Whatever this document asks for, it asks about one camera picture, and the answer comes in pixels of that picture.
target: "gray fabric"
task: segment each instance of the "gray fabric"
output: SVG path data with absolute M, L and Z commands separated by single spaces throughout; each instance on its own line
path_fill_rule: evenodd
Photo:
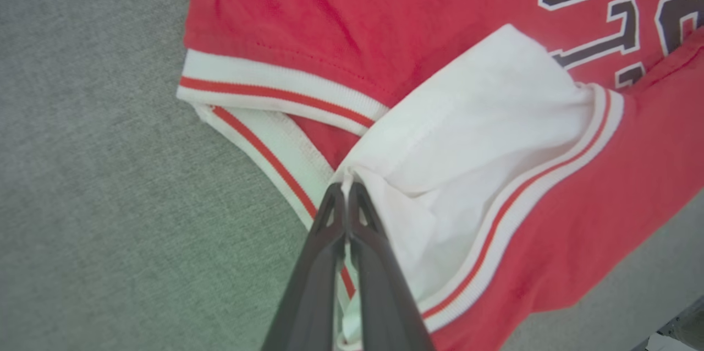
M 188 0 L 0 0 L 0 350 L 256 349 L 305 232 L 174 98 Z M 505 349 L 629 349 L 702 289 L 702 200 Z

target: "white ribbed trim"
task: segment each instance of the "white ribbed trim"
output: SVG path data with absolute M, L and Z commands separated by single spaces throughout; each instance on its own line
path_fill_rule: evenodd
M 389 110 L 374 98 L 361 92 L 301 70 L 196 50 L 188 50 L 183 76 L 215 83 L 268 87 L 281 92 L 295 93 L 345 108 L 372 122 L 381 118 Z M 367 130 L 364 124 L 355 122 L 354 119 L 340 113 L 288 101 L 286 98 L 210 92 L 184 85 L 179 86 L 177 97 L 184 101 L 207 105 L 280 111 L 334 125 L 357 135 L 362 135 Z
M 274 186 L 294 209 L 307 229 L 312 225 L 312 218 L 306 206 L 296 196 L 281 174 L 241 133 L 232 128 L 225 120 L 213 112 L 213 107 L 192 103 L 203 121 L 210 124 L 230 142 L 244 151 L 257 164 Z M 227 113 L 249 128 L 264 145 L 279 159 L 291 176 L 299 183 L 302 190 L 317 208 L 325 195 L 332 168 L 310 143 L 306 134 L 294 121 L 283 113 L 271 111 L 254 111 L 241 108 L 224 108 Z M 352 282 L 357 286 L 357 273 L 352 265 L 347 265 Z M 337 278 L 337 296 L 343 309 L 347 308 L 350 298 L 342 279 Z
M 425 319 L 425 324 L 430 331 L 435 331 L 438 328 L 447 325 L 449 322 L 453 321 L 453 319 L 456 319 L 458 316 L 467 311 L 467 309 L 470 308 L 475 301 L 477 301 L 483 291 L 486 290 L 493 274 L 496 272 L 498 264 L 500 263 L 503 253 L 506 251 L 513 234 L 521 223 L 523 223 L 523 220 L 528 216 L 531 209 L 533 209 L 533 207 L 538 203 L 540 198 L 542 198 L 545 193 L 550 190 L 550 188 L 553 188 L 553 186 L 558 184 L 561 180 L 564 180 L 580 168 L 587 165 L 589 161 L 593 160 L 593 158 L 596 157 L 601 150 L 603 150 L 606 143 L 608 143 L 613 136 L 613 133 L 616 131 L 616 128 L 618 128 L 621 117 L 623 116 L 623 98 L 621 95 L 606 90 L 598 85 L 589 85 L 589 87 L 593 88 L 595 92 L 594 116 L 581 140 L 579 140 L 579 142 L 571 148 L 570 151 L 565 153 L 565 155 L 555 158 L 555 160 L 548 161 L 547 163 L 544 163 L 543 165 L 522 174 L 501 191 L 488 210 L 486 219 L 483 221 L 480 231 L 478 232 L 477 239 L 473 243 L 470 253 L 468 254 L 467 259 L 462 265 L 460 271 L 458 271 L 457 275 L 453 277 L 453 279 L 449 281 L 442 290 L 419 303 L 420 311 L 425 312 L 432 309 L 437 304 L 442 303 L 443 299 L 450 296 L 450 293 L 455 291 L 470 271 L 472 271 L 472 268 L 477 262 L 480 252 L 482 251 L 486 237 L 490 232 L 493 220 L 496 218 L 498 211 L 504 203 L 506 203 L 512 193 L 516 191 L 523 183 L 536 175 L 542 173 L 543 171 L 550 170 L 550 168 L 556 167 L 552 171 L 548 171 L 543 174 L 543 176 L 536 179 L 535 182 L 528 186 L 528 188 L 526 188 L 526 190 L 524 190 L 518 198 L 513 201 L 512 205 L 508 208 L 508 211 L 506 211 L 500 224 L 498 224 L 498 227 L 496 228 L 496 232 L 493 239 L 490 241 L 491 243 L 488 247 L 485 259 L 483 260 L 482 266 L 480 266 L 475 278 L 472 279 L 465 290 L 462 291 L 462 293 L 460 293 L 460 295 L 457 296 L 452 303 L 448 304 L 448 306 L 441 311 L 438 311 Z M 611 99 L 608 113 L 604 113 L 606 108 L 606 94 L 608 94 Z M 601 130 L 601 133 L 596 135 L 604 121 L 606 121 L 606 123 Z M 596 142 L 589 146 L 589 143 L 593 140 L 593 138 L 596 138 Z M 566 165 L 560 166 L 562 163 L 570 161 L 577 156 L 579 158 L 576 158 Z

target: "gray surface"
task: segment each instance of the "gray surface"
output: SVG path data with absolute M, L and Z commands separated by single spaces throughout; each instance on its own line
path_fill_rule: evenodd
M 304 229 L 174 98 L 187 1 L 0 0 L 2 351 L 262 340 Z M 635 346 L 704 289 L 702 211 L 505 349 Z

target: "black object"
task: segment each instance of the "black object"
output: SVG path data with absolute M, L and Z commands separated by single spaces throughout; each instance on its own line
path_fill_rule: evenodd
M 350 243 L 364 351 L 435 351 L 366 188 L 327 188 L 262 351 L 331 351 L 335 274 Z

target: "red stripe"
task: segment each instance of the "red stripe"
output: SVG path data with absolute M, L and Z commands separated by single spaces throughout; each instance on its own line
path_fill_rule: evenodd
M 599 125 L 599 129 L 596 131 L 596 134 L 592 138 L 591 141 L 589 141 L 589 144 L 586 145 L 584 150 L 580 151 L 578 155 L 574 156 L 573 158 L 570 158 L 569 160 L 564 161 L 563 163 L 559 163 L 551 168 L 546 169 L 545 171 L 533 176 L 532 178 L 526 180 L 521 186 L 519 186 L 511 196 L 506 200 L 501 208 L 499 209 L 498 213 L 496 214 L 496 218 L 494 219 L 493 223 L 491 223 L 491 229 L 489 229 L 488 235 L 486 236 L 486 241 L 482 246 L 482 251 L 480 252 L 480 255 L 478 256 L 477 263 L 475 263 L 474 267 L 472 268 L 472 271 L 470 271 L 469 275 L 465 277 L 465 279 L 460 283 L 460 286 L 457 286 L 455 290 L 450 294 L 450 296 L 447 296 L 445 300 L 441 301 L 439 304 L 434 306 L 432 309 L 429 309 L 428 311 L 425 311 L 425 313 L 422 314 L 423 319 L 427 319 L 430 316 L 433 316 L 443 309 L 447 308 L 447 306 L 455 301 L 457 297 L 459 297 L 460 293 L 462 293 L 465 288 L 472 282 L 472 280 L 475 278 L 477 275 L 480 267 L 482 266 L 483 260 L 486 257 L 486 253 L 488 251 L 488 247 L 491 245 L 491 241 L 493 240 L 493 236 L 496 233 L 496 228 L 498 227 L 498 224 L 501 222 L 501 219 L 503 219 L 503 216 L 506 214 L 509 208 L 511 208 L 511 205 L 518 199 L 518 197 L 523 193 L 523 191 L 526 190 L 530 185 L 535 183 L 538 178 L 541 178 L 545 176 L 547 173 L 550 173 L 552 171 L 555 171 L 558 168 L 561 168 L 563 166 L 568 165 L 569 163 L 573 163 L 575 160 L 578 160 L 578 158 L 582 157 L 585 155 L 591 147 L 596 143 L 596 140 L 601 136 L 601 133 L 604 131 L 604 127 L 606 126 L 606 118 L 608 117 L 609 110 L 611 108 L 611 95 L 609 92 L 606 92 L 606 108 L 604 110 L 604 115 L 601 118 L 601 125 Z
M 193 90 L 219 92 L 224 94 L 250 95 L 253 97 L 278 98 L 279 100 L 301 103 L 302 105 L 319 108 L 329 113 L 334 113 L 338 116 L 349 118 L 355 123 L 364 125 L 367 128 L 370 128 L 372 125 L 374 125 L 374 120 L 362 116 L 361 114 L 355 111 L 349 110 L 348 108 L 345 108 L 340 105 L 335 105 L 334 103 L 319 100 L 318 98 L 299 94 L 297 92 L 277 90 L 275 88 L 262 87 L 260 85 L 213 82 L 208 80 L 187 78 L 185 76 L 181 76 L 181 81 L 179 85 L 183 85 L 183 87 L 191 88 Z
M 291 175 L 289 170 L 286 169 L 286 167 L 283 163 L 281 163 L 279 158 L 277 158 L 277 156 L 275 156 L 274 153 L 272 153 L 272 151 L 269 150 L 266 145 L 264 145 L 264 142 L 262 142 L 256 135 L 254 135 L 254 133 L 249 128 L 247 128 L 246 125 L 244 125 L 240 120 L 231 115 L 229 111 L 226 111 L 224 108 L 220 106 L 214 106 L 213 113 L 219 118 L 221 118 L 224 122 L 226 122 L 230 127 L 234 128 L 234 130 L 236 130 L 239 135 L 242 135 L 242 137 L 244 137 L 247 142 L 254 146 L 257 151 L 259 151 L 259 154 L 262 155 L 266 159 L 266 161 L 269 161 L 269 164 L 274 167 L 277 173 L 279 173 L 279 176 L 284 179 L 284 182 L 286 182 L 286 184 L 289 186 L 289 188 L 291 188 L 297 198 L 299 198 L 301 203 L 304 205 L 304 208 L 306 208 L 307 213 L 309 213 L 310 217 L 315 219 L 317 208 L 315 208 L 315 205 L 312 203 L 312 201 L 310 201 L 309 196 L 302 189 L 301 185 L 299 185 L 294 176 Z M 342 272 L 340 274 L 342 276 L 342 282 L 345 285 L 345 289 L 347 289 L 347 295 L 351 299 L 355 293 L 352 278 L 350 278 L 349 272 L 347 272 L 346 267 L 342 268 Z

